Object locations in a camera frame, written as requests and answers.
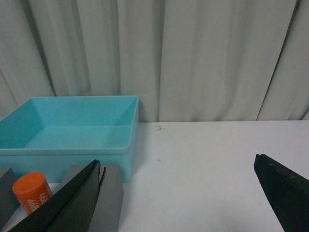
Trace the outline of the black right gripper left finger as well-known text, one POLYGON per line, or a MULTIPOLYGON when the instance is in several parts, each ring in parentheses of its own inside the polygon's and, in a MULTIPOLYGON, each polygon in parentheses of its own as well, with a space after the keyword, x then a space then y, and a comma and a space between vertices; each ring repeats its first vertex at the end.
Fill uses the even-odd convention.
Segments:
POLYGON ((10 229, 11 232, 86 232, 102 181, 100 161, 93 160, 51 199, 10 229))

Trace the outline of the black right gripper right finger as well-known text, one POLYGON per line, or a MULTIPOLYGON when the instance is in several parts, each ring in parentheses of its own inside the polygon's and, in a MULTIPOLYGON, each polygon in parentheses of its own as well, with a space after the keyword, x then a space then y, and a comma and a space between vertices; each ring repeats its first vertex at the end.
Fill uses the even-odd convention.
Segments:
POLYGON ((265 154, 257 154, 254 171, 285 232, 309 230, 309 181, 265 154))

